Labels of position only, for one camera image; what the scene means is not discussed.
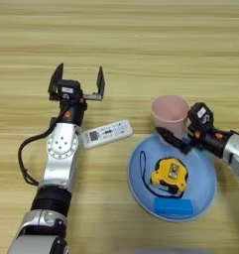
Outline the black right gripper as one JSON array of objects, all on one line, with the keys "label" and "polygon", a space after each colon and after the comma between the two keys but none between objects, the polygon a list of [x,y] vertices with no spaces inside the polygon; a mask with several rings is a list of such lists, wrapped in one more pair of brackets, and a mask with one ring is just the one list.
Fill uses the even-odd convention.
[{"label": "black right gripper", "polygon": [[157,133],[170,145],[179,149],[182,153],[187,154],[190,151],[190,145],[200,149],[206,150],[215,156],[222,156],[224,148],[231,137],[230,132],[223,132],[215,129],[202,131],[193,127],[189,127],[190,145],[183,140],[177,138],[170,130],[157,127]]}]

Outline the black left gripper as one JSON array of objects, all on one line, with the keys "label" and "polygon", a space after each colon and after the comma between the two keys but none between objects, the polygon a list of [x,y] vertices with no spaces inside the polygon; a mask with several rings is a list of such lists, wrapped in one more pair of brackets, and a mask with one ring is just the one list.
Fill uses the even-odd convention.
[{"label": "black left gripper", "polygon": [[[58,82],[62,78],[63,63],[60,63],[54,71],[48,88],[49,95],[57,94]],[[82,125],[84,112],[87,109],[87,100],[101,101],[103,99],[105,78],[103,68],[99,68],[97,81],[96,81],[98,93],[83,94],[77,98],[77,100],[60,100],[60,114],[57,117],[51,119],[50,125],[56,123],[68,123],[77,126]]]}]

